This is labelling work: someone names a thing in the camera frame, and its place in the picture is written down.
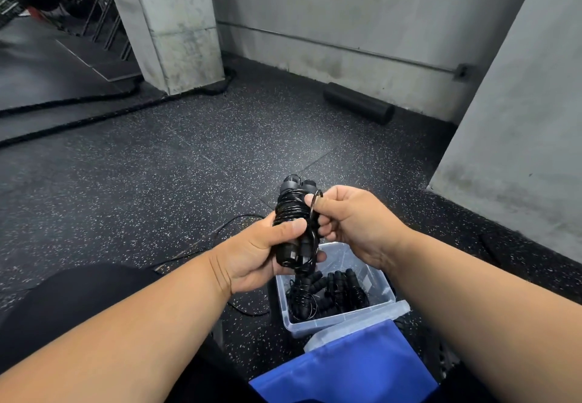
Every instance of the concrete pillar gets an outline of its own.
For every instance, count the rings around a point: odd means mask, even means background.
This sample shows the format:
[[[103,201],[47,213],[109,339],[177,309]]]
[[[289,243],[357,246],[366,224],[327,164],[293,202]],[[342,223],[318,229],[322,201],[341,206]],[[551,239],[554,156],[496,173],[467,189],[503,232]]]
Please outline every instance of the concrete pillar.
[[[147,82],[178,94],[224,79],[212,0],[115,0]]]

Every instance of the storage box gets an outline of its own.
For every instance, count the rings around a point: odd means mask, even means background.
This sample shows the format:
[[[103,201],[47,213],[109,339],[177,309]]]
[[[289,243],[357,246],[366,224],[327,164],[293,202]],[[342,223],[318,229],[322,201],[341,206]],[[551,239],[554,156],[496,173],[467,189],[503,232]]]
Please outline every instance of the storage box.
[[[383,309],[386,304],[394,304],[396,297],[390,288],[386,277],[382,271],[369,267],[358,259],[349,245],[340,242],[324,243],[319,246],[319,249],[327,254],[327,260],[323,263],[317,264],[317,270],[321,271],[324,276],[335,271],[346,271],[348,268],[354,270],[358,277],[360,286],[366,291],[370,306],[368,308],[350,311],[336,316],[315,318],[300,323],[291,323],[289,318],[289,307],[287,306],[287,297],[285,294],[289,290],[289,281],[294,279],[294,276],[277,276],[277,294],[279,296],[279,304],[281,307],[281,315],[283,316],[283,325],[291,333],[294,338],[303,337],[310,334],[315,334],[318,331],[324,330],[338,323],[344,322],[353,318],[364,318],[374,313],[376,310]]]

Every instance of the person's right arm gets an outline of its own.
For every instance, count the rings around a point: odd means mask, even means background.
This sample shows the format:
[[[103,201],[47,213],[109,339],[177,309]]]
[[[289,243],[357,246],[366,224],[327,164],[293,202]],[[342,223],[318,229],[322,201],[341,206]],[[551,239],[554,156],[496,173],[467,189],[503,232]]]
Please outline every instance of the person's right arm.
[[[335,186],[315,210],[501,401],[582,401],[582,306],[411,230],[364,190]]]

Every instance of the blue plastic sheet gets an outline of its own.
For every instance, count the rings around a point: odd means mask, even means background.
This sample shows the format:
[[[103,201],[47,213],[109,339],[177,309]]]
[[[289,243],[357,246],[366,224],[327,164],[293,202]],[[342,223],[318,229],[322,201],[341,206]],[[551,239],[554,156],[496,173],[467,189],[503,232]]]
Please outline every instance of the blue plastic sheet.
[[[250,384],[269,403],[420,403],[437,388],[392,320],[334,340]]]

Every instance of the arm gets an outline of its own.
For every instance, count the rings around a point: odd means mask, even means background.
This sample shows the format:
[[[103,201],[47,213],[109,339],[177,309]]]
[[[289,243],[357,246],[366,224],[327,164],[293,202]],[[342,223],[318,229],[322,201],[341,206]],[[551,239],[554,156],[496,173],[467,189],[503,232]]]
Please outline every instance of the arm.
[[[579,401],[582,306],[411,230],[363,190],[333,187],[315,209],[320,234],[382,269],[499,399]]]
[[[271,215],[214,250],[70,330],[0,376],[0,401],[162,402],[220,317],[232,292],[281,268],[272,245],[305,220]]]

